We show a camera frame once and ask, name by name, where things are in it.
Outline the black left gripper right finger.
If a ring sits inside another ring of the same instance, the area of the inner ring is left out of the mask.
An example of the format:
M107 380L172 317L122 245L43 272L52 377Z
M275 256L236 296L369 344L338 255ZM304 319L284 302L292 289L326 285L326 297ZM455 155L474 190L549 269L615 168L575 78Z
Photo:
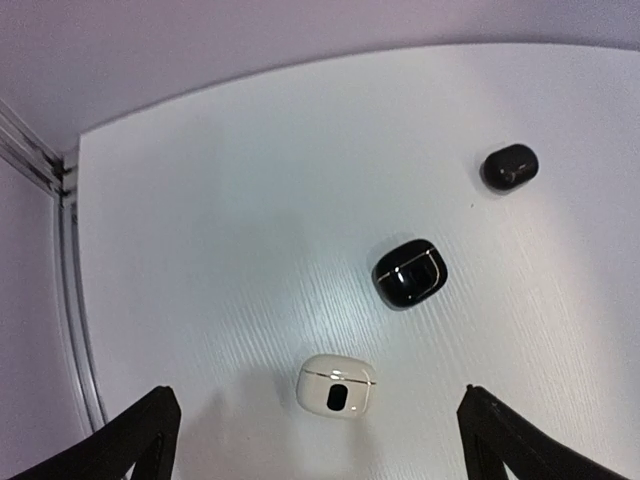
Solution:
M457 419L470 479L622 477L546 435L481 386L467 387Z

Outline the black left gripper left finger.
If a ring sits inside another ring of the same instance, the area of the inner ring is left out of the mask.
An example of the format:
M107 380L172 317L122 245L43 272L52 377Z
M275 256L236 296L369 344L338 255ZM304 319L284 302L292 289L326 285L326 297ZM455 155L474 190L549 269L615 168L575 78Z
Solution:
M169 479L180 422L173 389L158 386L85 440L12 478Z

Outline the white earbud charging case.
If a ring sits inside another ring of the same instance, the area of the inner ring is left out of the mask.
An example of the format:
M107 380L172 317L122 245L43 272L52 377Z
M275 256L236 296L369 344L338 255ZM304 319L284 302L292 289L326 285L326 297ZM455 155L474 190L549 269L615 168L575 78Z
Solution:
M376 385L377 374L369 363L347 356L319 354L301 366L296 398L312 414L357 419L368 411Z

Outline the black glossy charging case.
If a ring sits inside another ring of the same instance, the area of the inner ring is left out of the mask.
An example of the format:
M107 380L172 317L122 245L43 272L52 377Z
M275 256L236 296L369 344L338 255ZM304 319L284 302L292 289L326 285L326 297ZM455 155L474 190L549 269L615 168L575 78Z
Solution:
M432 242L413 239L382 256L371 276L382 301L402 311L441 290L448 280L448 267Z

